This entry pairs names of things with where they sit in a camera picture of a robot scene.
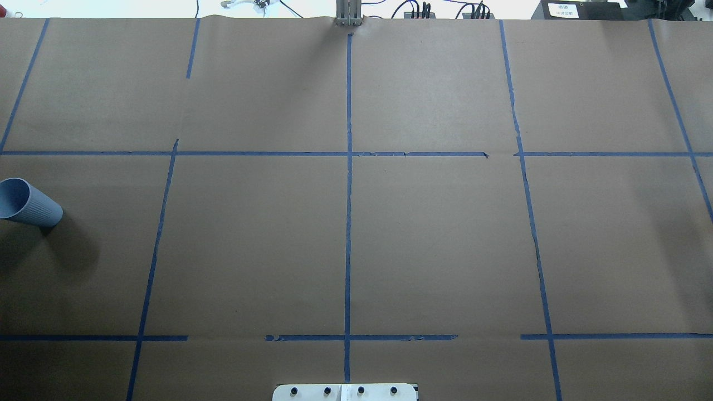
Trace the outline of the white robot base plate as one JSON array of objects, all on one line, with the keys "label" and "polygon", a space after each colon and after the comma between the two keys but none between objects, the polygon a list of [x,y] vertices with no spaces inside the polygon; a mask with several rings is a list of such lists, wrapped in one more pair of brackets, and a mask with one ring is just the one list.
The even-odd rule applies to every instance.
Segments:
[{"label": "white robot base plate", "polygon": [[278,385],[272,400],[419,400],[409,383],[334,383]]}]

